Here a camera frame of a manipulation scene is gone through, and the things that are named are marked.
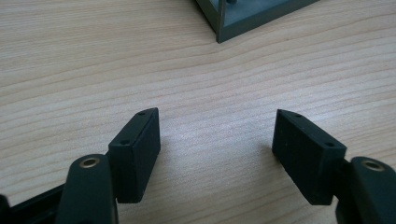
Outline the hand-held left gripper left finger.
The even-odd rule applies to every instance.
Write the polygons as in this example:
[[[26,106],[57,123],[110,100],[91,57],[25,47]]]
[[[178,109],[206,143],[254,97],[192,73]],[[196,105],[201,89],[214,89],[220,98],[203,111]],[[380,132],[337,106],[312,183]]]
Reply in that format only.
[[[118,203],[139,203],[161,150],[159,109],[136,113],[109,143],[114,194]]]

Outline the grey plastic box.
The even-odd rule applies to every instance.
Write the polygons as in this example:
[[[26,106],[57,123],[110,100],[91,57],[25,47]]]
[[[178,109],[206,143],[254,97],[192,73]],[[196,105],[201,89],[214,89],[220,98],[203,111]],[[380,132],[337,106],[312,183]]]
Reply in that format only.
[[[223,43],[318,0],[195,0]]]

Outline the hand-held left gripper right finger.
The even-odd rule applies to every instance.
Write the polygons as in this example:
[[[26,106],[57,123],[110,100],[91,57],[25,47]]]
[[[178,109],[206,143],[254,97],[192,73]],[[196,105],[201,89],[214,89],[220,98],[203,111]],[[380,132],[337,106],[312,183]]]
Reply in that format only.
[[[273,154],[313,205],[332,202],[332,173],[347,147],[301,114],[276,111]]]

